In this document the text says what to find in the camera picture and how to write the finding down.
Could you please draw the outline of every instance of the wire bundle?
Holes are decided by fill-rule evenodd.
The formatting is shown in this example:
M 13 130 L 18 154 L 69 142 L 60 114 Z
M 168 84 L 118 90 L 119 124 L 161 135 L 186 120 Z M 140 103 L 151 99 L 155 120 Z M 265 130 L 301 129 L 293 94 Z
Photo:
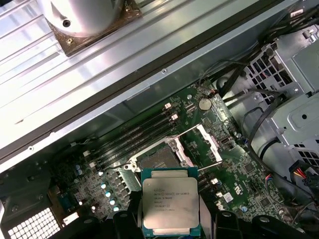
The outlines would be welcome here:
M 298 169 L 294 172 L 294 174 L 297 175 L 297 176 L 299 176 L 299 177 L 301 177 L 301 178 L 304 178 L 304 179 L 307 178 L 306 174 L 305 174 L 300 168 L 298 168 Z
M 265 31 L 259 39 L 261 45 L 269 44 L 281 35 L 302 30 L 314 24 L 319 24 L 319 4 L 302 14 L 282 20 L 272 28 Z

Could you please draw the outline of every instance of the capacitor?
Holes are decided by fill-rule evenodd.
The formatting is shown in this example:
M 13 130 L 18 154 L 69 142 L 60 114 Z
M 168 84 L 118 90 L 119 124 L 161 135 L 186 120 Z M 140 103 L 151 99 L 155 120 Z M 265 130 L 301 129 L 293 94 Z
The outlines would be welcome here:
M 119 205 L 116 205 L 114 208 L 113 208 L 113 211 L 114 212 L 118 212 L 120 210 L 120 206 Z
M 239 208 L 243 213 L 246 213 L 248 211 L 248 208 L 244 205 L 240 205 Z
M 111 200 L 110 200 L 110 204 L 111 205 L 114 205 L 116 203 L 116 198 L 112 198 Z
M 105 196 L 107 198 L 109 198 L 111 196 L 111 194 L 112 194 L 112 190 L 108 190 L 108 191 L 106 191 Z
M 106 183 L 102 183 L 102 184 L 101 184 L 101 188 L 102 188 L 102 189 L 106 189 Z

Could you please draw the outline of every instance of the perforated metal panel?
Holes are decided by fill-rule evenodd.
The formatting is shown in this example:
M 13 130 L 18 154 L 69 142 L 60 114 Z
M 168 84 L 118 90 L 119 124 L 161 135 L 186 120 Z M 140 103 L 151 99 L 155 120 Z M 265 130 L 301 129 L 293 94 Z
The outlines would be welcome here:
M 60 230 L 49 208 L 8 231 L 11 239 L 46 239 Z
M 274 52 L 276 45 L 269 45 L 251 65 L 246 68 L 247 78 L 257 89 L 282 91 L 285 86 L 293 82 L 290 75 L 281 64 Z M 272 96 L 261 94 L 265 102 L 270 105 Z

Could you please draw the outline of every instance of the black cable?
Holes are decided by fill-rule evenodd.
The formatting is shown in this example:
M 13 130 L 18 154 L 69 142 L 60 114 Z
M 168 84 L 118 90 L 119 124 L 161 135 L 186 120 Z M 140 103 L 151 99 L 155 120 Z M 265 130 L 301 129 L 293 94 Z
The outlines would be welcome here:
M 268 43 L 271 43 L 273 41 L 273 39 L 275 39 L 281 35 L 289 34 L 289 33 L 295 32 L 297 30 L 301 30 L 307 26 L 310 26 L 310 25 L 304 24 L 304 22 L 309 21 L 318 12 L 319 12 L 319 4 L 317 6 L 315 6 L 314 8 L 305 12 L 302 16 L 300 16 L 300 17 L 298 16 L 298 17 L 294 18 L 293 21 L 287 22 L 287 25 L 281 24 L 279 22 L 277 25 L 275 25 L 274 27 L 267 30 L 266 33 L 260 37 L 259 42 L 262 45 L 268 44 Z
M 226 103 L 226 102 L 235 100 L 235 99 L 243 96 L 244 94 L 246 94 L 246 91 L 248 91 L 248 92 L 259 92 L 261 94 L 265 94 L 265 95 L 269 95 L 269 96 L 275 96 L 275 97 L 280 95 L 280 93 L 277 92 L 277 91 L 268 91 L 268 90 L 263 90 L 263 89 L 251 88 L 251 89 L 246 89 L 244 91 L 241 91 L 241 92 L 235 94 L 234 96 L 231 96 L 231 97 L 228 97 L 228 98 L 224 99 L 224 102 Z
M 282 97 L 275 98 L 274 102 L 270 104 L 270 106 L 263 112 L 263 114 L 260 116 L 260 118 L 257 120 L 257 122 L 254 124 L 250 135 L 248 137 L 248 144 L 251 145 L 251 142 L 253 141 L 259 127 L 264 122 L 264 120 L 277 108 L 277 106 L 282 102 Z
M 285 183 L 291 185 L 292 187 L 299 189 L 300 191 L 302 191 L 305 195 L 309 196 L 312 200 L 313 200 L 313 196 L 307 192 L 306 190 L 298 187 L 297 185 L 293 184 L 292 182 L 288 181 L 286 178 L 284 178 L 283 176 L 281 176 L 279 173 L 275 172 L 274 170 L 272 170 L 266 163 L 264 163 L 260 157 L 258 156 L 258 154 L 255 152 L 254 148 L 252 147 L 251 143 L 256 135 L 257 130 L 259 129 L 259 127 L 261 126 L 261 124 L 263 123 L 263 121 L 277 108 L 277 106 L 282 102 L 282 97 L 277 97 L 274 102 L 272 102 L 270 104 L 270 106 L 265 110 L 265 112 L 263 112 L 263 114 L 260 116 L 260 118 L 257 120 L 257 122 L 255 123 L 255 125 L 253 126 L 253 129 L 251 130 L 251 133 L 248 137 L 248 143 L 247 143 L 247 153 L 249 154 L 249 156 L 255 160 L 258 164 L 260 164 L 262 167 L 264 167 L 267 171 L 269 171 L 272 175 L 277 176 L 277 178 L 281 179 L 282 181 L 284 181 Z
M 252 51 L 240 59 L 241 62 L 251 62 L 256 56 L 258 56 L 261 52 L 261 46 L 257 44 Z M 246 68 L 246 66 L 239 66 L 237 69 L 233 72 L 233 74 L 229 77 L 228 81 L 224 84 L 224 86 L 220 89 L 219 95 L 221 98 L 223 98 L 228 91 L 233 87 L 235 84 L 236 80 L 240 76 L 240 74 L 243 72 L 243 70 Z
M 294 29 L 292 29 L 288 33 L 294 33 L 296 31 L 300 31 L 302 29 L 305 29 L 305 28 L 310 27 L 310 26 L 315 25 L 315 24 L 319 24 L 319 18 L 315 18 L 315 19 L 313 19 L 313 20 L 311 20 L 311 21 L 309 21 L 309 22 L 307 22 L 307 23 L 305 23 L 303 25 L 295 27 Z
M 260 164 L 262 167 L 264 167 L 267 171 L 269 171 L 272 175 L 277 176 L 277 178 L 281 179 L 282 181 L 284 181 L 285 183 L 289 184 L 290 186 L 292 186 L 293 188 L 302 191 L 305 195 L 307 195 L 308 197 L 310 197 L 313 201 L 313 196 L 307 192 L 306 190 L 302 189 L 301 187 L 298 187 L 297 185 L 293 184 L 292 182 L 288 181 L 286 178 L 284 178 L 283 176 L 281 176 L 279 173 L 273 171 L 267 164 L 265 164 L 258 156 L 258 154 L 255 152 L 255 150 L 253 149 L 253 147 L 251 145 L 247 145 L 247 153 L 249 154 L 249 156 L 255 160 L 258 164 Z
M 276 137 L 274 138 L 273 140 L 269 141 L 265 147 L 263 148 L 263 150 L 261 150 L 261 153 L 260 153 L 260 159 L 261 160 L 264 160 L 264 156 L 265 156 L 265 153 L 266 151 L 272 146 L 274 145 L 275 143 L 280 143 L 280 140 Z
M 223 62 L 230 62 L 230 63 L 233 63 L 233 64 L 237 64 L 237 65 L 243 65 L 243 66 L 248 66 L 249 64 L 248 63 L 245 63 L 245 62 L 241 62 L 241 61 L 233 61 L 233 60 L 227 60 L 227 59 L 222 59 L 222 60 L 219 60 L 217 62 L 215 62 L 213 65 L 211 65 L 210 67 L 208 67 L 206 69 L 206 71 L 203 73 L 203 75 L 199 78 L 198 80 L 198 85 L 201 86 L 201 82 L 202 80 L 210 74 L 210 72 L 212 72 L 214 70 L 214 68 L 218 67 L 218 65 L 220 65 L 221 63 Z
M 255 107 L 244 114 L 243 120 L 241 122 L 241 128 L 240 128 L 243 136 L 245 136 L 244 123 L 245 123 L 246 117 L 257 110 L 260 110 L 262 113 L 264 112 L 263 108 Z
M 294 217 L 293 221 L 291 222 L 291 224 L 293 225 L 296 221 L 296 219 L 304 212 L 304 210 L 309 207 L 311 204 L 313 204 L 314 202 L 310 202 L 308 204 L 306 204 L 302 209 L 300 209 L 300 211 L 296 214 L 296 216 Z
M 283 207 L 286 207 L 286 208 L 290 208 L 290 209 L 298 209 L 298 208 L 300 208 L 300 206 L 297 206 L 297 205 L 295 205 L 295 206 L 288 206 L 288 205 L 286 205 L 286 204 L 283 204 L 283 203 L 277 201 L 277 200 L 271 195 L 271 193 L 270 193 L 268 182 L 269 182 L 269 180 L 265 180 L 266 191 L 267 191 L 269 197 L 270 197 L 275 203 L 277 203 L 277 204 L 280 205 L 280 206 L 283 206 Z

